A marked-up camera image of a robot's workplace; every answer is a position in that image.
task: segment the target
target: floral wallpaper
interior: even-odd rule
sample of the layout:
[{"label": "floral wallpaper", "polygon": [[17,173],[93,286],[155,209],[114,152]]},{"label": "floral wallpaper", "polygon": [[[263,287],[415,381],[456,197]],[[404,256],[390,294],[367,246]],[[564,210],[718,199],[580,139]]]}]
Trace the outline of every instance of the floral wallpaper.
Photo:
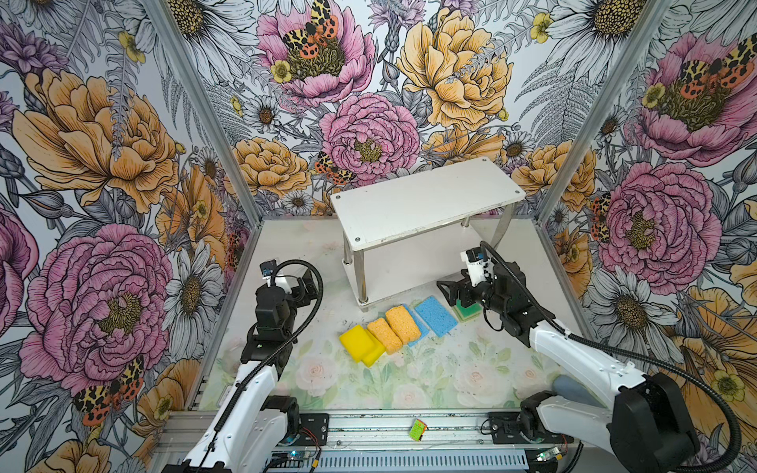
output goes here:
[{"label": "floral wallpaper", "polygon": [[9,471],[147,471],[251,237],[136,5],[0,0]]},{"label": "floral wallpaper", "polygon": [[[729,402],[743,431],[734,472],[757,470],[755,25],[754,2],[671,7],[546,223],[595,338],[675,363]],[[702,443],[693,464],[718,458],[724,416],[673,378]]]},{"label": "floral wallpaper", "polygon": [[[164,58],[146,1],[123,1],[126,28]],[[332,215],[335,192],[476,156],[528,188],[519,212],[534,213],[644,3],[168,1],[270,216]],[[160,73],[173,80],[168,61]],[[596,160],[571,185],[575,208]]]}]

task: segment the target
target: pink peony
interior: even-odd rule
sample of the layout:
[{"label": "pink peony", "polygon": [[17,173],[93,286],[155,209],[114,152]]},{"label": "pink peony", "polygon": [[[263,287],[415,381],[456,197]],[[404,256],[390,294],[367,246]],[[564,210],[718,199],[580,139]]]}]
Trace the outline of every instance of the pink peony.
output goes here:
[{"label": "pink peony", "polygon": [[[757,132],[757,74],[733,89],[720,86],[687,100],[681,95],[679,79],[685,61],[711,64],[736,45],[712,43],[706,35],[683,35],[658,62],[658,70],[647,75],[649,87],[638,121],[625,127],[628,141],[644,149],[654,148],[671,160],[688,160],[694,166],[711,166],[739,149]],[[665,87],[664,93],[659,86]]]},{"label": "pink peony", "polygon": [[[337,74],[321,73],[308,76],[301,80],[293,75],[281,83],[281,87],[299,105],[317,107],[325,102],[344,100],[352,92],[364,90],[371,82],[373,74],[373,57],[375,46],[370,33],[363,36],[360,26],[356,26],[352,11],[347,8],[342,13],[335,2],[329,2],[331,14],[338,21],[337,44],[344,53],[344,64],[338,68]],[[275,16],[261,15],[257,20],[257,37],[260,40],[258,48],[263,51],[258,57],[260,64],[271,67],[277,61],[289,61],[289,49],[282,41],[282,37],[293,30],[303,30],[305,23],[310,21],[311,8],[305,8],[304,13],[293,10],[289,16],[276,11]],[[320,58],[303,61],[319,61]]]},{"label": "pink peony", "polygon": [[610,240],[600,258],[610,271],[620,266],[646,279],[655,294],[681,291],[718,250],[721,225],[711,210],[702,174],[682,163],[637,163],[610,195]]},{"label": "pink peony", "polygon": [[53,250],[29,284],[29,320],[21,372],[77,393],[118,378],[137,356],[157,363],[168,343],[161,330],[171,263],[154,240],[110,224],[94,237]]},{"label": "pink peony", "polygon": [[352,95],[320,125],[323,152],[340,168],[357,174],[358,186],[410,168],[418,158],[420,137],[413,115],[380,95]]},{"label": "pink peony", "polygon": [[13,213],[0,208],[0,336],[16,319],[23,300],[23,280],[39,259],[37,242]]}]

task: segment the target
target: butterfly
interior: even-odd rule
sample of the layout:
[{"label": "butterfly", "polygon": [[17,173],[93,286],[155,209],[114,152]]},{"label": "butterfly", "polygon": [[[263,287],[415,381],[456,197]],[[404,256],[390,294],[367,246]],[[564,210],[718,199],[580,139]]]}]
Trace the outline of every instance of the butterfly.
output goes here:
[{"label": "butterfly", "polygon": [[591,237],[600,243],[610,241],[610,229],[607,226],[607,210],[610,208],[610,193],[605,192],[598,198],[594,199],[591,204],[591,211],[594,216],[591,218]]},{"label": "butterfly", "polygon": [[318,160],[313,167],[318,173],[325,174],[326,178],[334,182],[336,185],[345,185],[357,177],[357,175],[350,170],[340,169],[334,164],[334,160],[323,151],[318,153]]},{"label": "butterfly", "polygon": [[73,397],[73,405],[84,414],[82,423],[87,427],[100,425],[112,409],[134,400],[145,385],[145,358],[137,356],[110,384],[91,386]]},{"label": "butterfly", "polygon": [[320,46],[326,47],[327,39],[334,39],[339,31],[339,20],[331,14],[329,0],[314,0],[310,8],[310,21],[304,30],[293,30],[282,36],[290,51],[299,52],[303,59],[318,57]]},{"label": "butterfly", "polygon": [[693,59],[681,65],[681,95],[692,100],[705,90],[711,93],[717,88],[733,89],[744,82],[755,65],[757,56],[757,33],[740,42],[725,58],[715,59],[712,64]]}]

